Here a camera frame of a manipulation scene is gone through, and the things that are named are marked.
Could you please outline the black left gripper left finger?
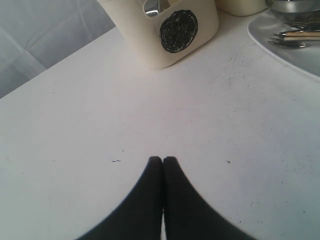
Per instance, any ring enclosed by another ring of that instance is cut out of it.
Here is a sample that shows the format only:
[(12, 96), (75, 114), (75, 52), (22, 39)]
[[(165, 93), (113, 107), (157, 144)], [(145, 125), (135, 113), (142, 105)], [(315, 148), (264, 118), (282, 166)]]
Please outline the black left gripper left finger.
[(120, 205), (79, 239), (159, 240), (163, 206), (163, 162), (158, 156), (152, 156), (139, 180)]

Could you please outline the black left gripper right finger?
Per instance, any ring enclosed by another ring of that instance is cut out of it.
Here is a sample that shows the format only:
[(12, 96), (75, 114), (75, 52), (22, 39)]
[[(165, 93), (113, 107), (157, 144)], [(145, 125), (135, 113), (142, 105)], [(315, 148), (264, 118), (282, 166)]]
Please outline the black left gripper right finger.
[(216, 212), (195, 190), (178, 160), (163, 160), (164, 224), (168, 240), (252, 240)]

